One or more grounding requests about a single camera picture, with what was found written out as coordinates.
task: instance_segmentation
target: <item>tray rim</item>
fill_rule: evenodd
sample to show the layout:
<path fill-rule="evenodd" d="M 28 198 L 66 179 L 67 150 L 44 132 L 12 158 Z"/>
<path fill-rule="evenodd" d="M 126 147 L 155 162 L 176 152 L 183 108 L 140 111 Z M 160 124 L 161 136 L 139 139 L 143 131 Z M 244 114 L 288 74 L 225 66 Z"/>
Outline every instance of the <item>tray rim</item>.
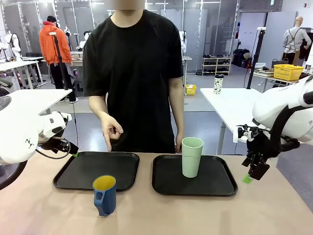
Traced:
<path fill-rule="evenodd" d="M 153 167 L 152 167 L 152 180 L 151 180 L 151 185 L 153 187 L 153 189 L 159 193 L 159 194 L 162 194 L 162 195 L 172 195 L 172 196 L 200 196 L 200 197 L 230 197 L 230 196 L 233 196 L 235 195 L 237 192 L 238 192 L 238 185 L 237 185 L 237 182 L 234 178 L 234 176 L 232 175 L 228 165 L 227 165 L 227 162 L 223 159 L 223 158 L 220 158 L 216 155 L 201 155 L 201 157 L 212 157 L 213 159 L 216 159 L 217 161 L 221 162 L 226 170 L 226 173 L 231 181 L 231 184 L 233 185 L 234 187 L 234 191 L 231 192 L 230 194 L 208 194 L 208 195 L 203 195 L 203 194 L 172 194 L 172 193 L 165 193 L 165 192 L 159 192 L 155 189 L 155 162 L 158 161 L 160 158 L 164 158 L 164 157 L 171 157 L 173 159 L 177 159 L 178 157 L 182 157 L 181 154 L 175 154 L 175 155 L 166 155 L 166 154 L 162 154 L 162 155 L 159 155 L 159 156 L 156 156 L 154 159 L 153 159 Z"/>
<path fill-rule="evenodd" d="M 77 157 L 79 156 L 80 153 L 109 153 L 111 154 L 110 152 L 96 152 L 96 151 L 82 151 L 82 152 L 78 152 L 78 155 Z M 139 163 L 140 163 L 140 157 L 135 154 L 135 153 L 128 153 L 128 152 L 112 152 L 112 153 L 127 153 L 127 154 L 131 154 L 135 159 L 136 159 L 136 168 L 135 168 L 135 171 L 133 173 L 133 178 L 132 178 L 132 183 L 129 187 L 127 188 L 123 188 L 123 189 L 116 189 L 117 192 L 123 192 L 123 191 L 126 191 L 126 190 L 129 190 L 131 187 L 134 186 L 135 184 L 135 181 L 136 181 L 136 177 L 137 177 L 137 172 L 138 172 L 138 168 L 139 168 Z M 61 169 L 58 171 L 58 173 L 53 177 L 53 180 L 52 180 L 52 183 L 53 185 L 56 187 L 56 188 L 59 188 L 59 189 L 64 189 L 64 190 L 79 190 L 79 191 L 93 191 L 92 188 L 67 188 L 67 187 L 61 187 L 59 186 L 57 183 L 58 183 L 58 180 L 60 179 L 60 177 L 62 176 L 62 174 L 65 172 L 65 170 L 68 168 L 68 166 L 71 164 L 71 162 L 77 158 L 77 157 L 74 157 L 74 156 L 71 156 L 67 162 L 63 165 L 63 167 L 61 167 Z"/>

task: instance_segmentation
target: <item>blue mug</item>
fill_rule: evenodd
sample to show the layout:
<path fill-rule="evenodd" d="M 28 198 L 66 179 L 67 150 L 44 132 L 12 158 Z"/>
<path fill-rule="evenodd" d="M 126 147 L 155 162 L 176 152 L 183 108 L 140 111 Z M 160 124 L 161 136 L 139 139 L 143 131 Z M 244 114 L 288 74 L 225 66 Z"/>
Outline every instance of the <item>blue mug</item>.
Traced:
<path fill-rule="evenodd" d="M 93 181 L 94 205 L 100 216 L 106 216 L 116 207 L 116 179 L 111 175 L 103 175 Z"/>

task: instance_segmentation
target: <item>neck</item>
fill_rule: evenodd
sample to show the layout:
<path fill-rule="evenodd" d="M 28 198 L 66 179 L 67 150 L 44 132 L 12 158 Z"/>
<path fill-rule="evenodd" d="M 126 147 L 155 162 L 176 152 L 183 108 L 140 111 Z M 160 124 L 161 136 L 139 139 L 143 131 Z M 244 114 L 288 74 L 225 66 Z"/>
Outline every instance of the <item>neck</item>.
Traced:
<path fill-rule="evenodd" d="M 143 10 L 116 10 L 111 16 L 111 20 L 116 26 L 127 28 L 138 23 L 142 14 Z"/>

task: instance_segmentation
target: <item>black tray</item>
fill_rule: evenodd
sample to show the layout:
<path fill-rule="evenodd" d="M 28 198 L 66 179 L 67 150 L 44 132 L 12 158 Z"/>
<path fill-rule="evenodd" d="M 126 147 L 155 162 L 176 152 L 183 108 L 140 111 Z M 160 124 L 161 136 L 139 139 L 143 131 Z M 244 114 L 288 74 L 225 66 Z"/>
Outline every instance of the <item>black tray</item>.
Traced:
<path fill-rule="evenodd" d="M 139 157 L 134 153 L 80 152 L 72 156 L 53 179 L 57 188 L 93 190 L 101 175 L 116 178 L 116 191 L 125 191 L 135 182 Z"/>
<path fill-rule="evenodd" d="M 189 196 L 234 195 L 238 186 L 226 162 L 216 156 L 201 156 L 198 175 L 182 174 L 181 155 L 161 155 L 153 160 L 152 187 L 161 194 Z"/>

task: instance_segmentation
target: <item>orange jacket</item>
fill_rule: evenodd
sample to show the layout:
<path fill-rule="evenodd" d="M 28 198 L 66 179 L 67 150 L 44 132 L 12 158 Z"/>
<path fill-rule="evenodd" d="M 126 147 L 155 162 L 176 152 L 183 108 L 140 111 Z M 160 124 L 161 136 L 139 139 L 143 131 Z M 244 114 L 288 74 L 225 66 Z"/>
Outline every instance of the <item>orange jacket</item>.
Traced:
<path fill-rule="evenodd" d="M 62 56 L 63 63 L 71 63 L 72 57 L 70 55 L 69 46 L 67 44 L 67 38 L 65 33 L 54 26 L 52 23 L 45 21 L 44 27 L 39 33 L 39 41 L 41 51 L 48 64 L 58 63 L 57 48 L 54 43 L 54 37 L 49 35 L 50 32 L 56 32 L 56 36 L 59 42 L 60 54 Z"/>

